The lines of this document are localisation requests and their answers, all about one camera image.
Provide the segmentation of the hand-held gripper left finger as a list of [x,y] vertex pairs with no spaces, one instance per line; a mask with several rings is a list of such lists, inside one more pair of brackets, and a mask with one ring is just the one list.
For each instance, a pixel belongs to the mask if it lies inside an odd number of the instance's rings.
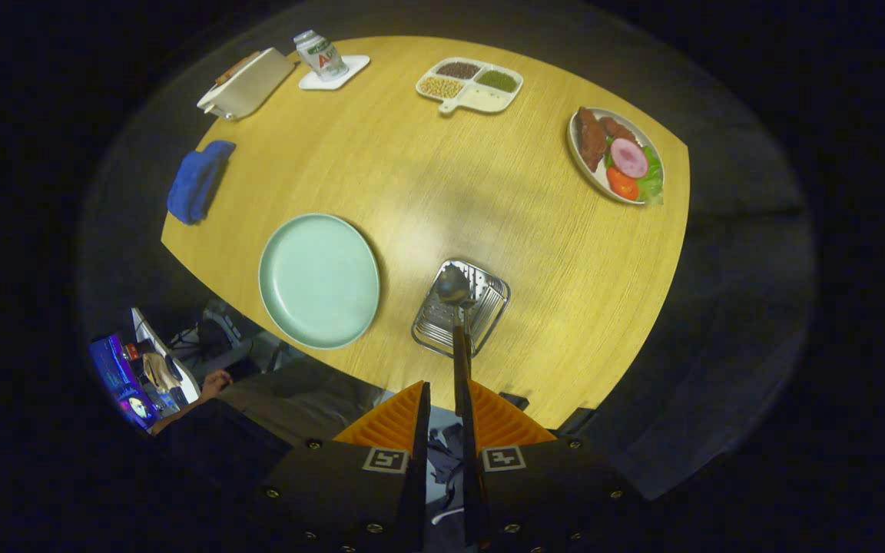
[[261,524],[281,552],[421,551],[430,388],[415,382],[275,463],[261,482]]

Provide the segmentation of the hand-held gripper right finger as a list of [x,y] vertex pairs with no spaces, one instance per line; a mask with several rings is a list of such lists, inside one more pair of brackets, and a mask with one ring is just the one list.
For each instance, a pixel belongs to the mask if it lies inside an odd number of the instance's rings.
[[631,500],[590,441],[541,427],[506,398],[461,382],[466,536],[482,552],[577,552]]

